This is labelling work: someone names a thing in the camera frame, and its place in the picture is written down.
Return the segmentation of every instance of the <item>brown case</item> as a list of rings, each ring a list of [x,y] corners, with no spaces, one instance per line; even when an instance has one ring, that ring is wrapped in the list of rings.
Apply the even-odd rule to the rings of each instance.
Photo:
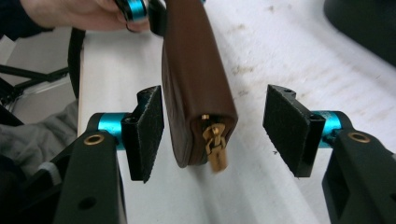
[[[166,1],[163,92],[172,145],[180,167],[207,162],[210,149],[228,142],[238,120],[216,40],[200,0]],[[221,139],[208,142],[224,124]]]

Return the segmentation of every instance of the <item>white cable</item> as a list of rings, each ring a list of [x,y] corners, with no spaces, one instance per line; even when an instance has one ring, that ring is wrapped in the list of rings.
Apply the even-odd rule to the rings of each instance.
[[[58,167],[56,167],[54,163],[45,161],[41,163],[40,166],[38,166],[38,170],[46,170],[49,173],[54,186],[62,183],[61,174],[59,173]]]

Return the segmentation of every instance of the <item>human hand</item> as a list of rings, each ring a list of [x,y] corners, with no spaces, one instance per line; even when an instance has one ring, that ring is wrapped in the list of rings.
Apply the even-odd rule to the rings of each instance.
[[[127,22],[114,0],[21,0],[29,17],[45,28],[73,26],[81,30],[149,28],[149,20]]]

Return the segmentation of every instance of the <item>white table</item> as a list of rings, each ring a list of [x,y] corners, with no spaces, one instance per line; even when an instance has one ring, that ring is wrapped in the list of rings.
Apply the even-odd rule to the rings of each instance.
[[[341,110],[355,128],[396,150],[396,68],[337,32],[322,1],[209,0],[205,8],[239,122],[229,167],[178,168],[168,122],[150,181],[129,180],[119,152],[130,223],[329,223],[321,188],[331,149],[311,178],[296,179],[262,127],[268,84],[288,87],[311,110]],[[162,40],[145,33],[87,33],[79,130],[95,112],[131,112],[136,93],[160,85]]]

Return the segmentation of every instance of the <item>brown leather pouch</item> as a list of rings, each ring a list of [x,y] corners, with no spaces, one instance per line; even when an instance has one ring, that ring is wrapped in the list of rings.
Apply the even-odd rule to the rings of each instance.
[[[238,120],[215,37],[200,0],[167,0],[163,92],[180,167],[227,166],[225,147]]]

